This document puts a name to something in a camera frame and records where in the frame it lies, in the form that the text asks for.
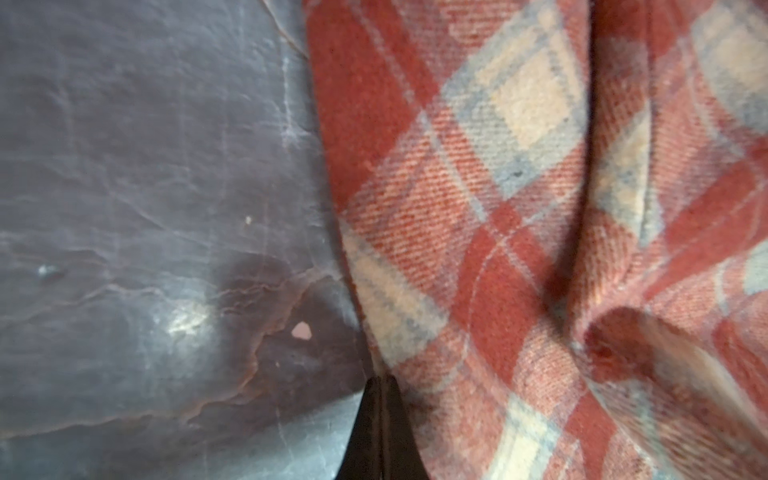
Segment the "reddish brown skirt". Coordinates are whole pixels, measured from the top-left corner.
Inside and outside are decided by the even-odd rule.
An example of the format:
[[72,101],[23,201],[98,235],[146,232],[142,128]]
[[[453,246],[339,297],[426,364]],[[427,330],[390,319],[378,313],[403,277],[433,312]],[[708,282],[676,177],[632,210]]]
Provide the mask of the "reddish brown skirt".
[[332,198],[434,479],[767,475],[767,5],[307,1]]

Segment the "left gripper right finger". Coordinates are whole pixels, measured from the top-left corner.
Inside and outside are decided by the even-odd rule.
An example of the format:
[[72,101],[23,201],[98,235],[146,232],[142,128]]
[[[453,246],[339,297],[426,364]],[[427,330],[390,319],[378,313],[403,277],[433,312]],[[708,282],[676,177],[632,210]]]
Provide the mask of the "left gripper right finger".
[[386,480],[429,480],[397,380],[381,383],[381,472]]

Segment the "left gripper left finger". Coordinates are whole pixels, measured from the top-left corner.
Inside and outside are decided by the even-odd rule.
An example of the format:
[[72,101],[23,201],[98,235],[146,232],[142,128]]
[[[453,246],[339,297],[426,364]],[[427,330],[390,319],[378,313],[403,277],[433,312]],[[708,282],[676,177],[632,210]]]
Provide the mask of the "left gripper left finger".
[[381,478],[381,378],[365,385],[350,438],[336,480]]

